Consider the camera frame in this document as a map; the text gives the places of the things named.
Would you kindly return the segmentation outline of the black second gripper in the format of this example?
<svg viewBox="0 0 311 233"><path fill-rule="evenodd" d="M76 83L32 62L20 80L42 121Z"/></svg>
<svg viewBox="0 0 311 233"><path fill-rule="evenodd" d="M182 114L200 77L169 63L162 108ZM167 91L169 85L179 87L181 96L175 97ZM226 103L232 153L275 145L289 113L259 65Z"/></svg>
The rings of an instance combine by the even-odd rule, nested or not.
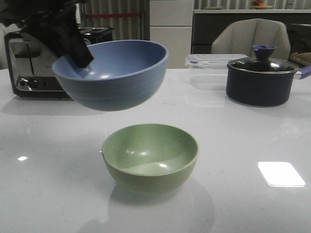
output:
<svg viewBox="0 0 311 233"><path fill-rule="evenodd" d="M68 55L80 68L87 67L93 56L76 22L79 0L2 0L0 22L16 25L37 39L56 57Z"/></svg>

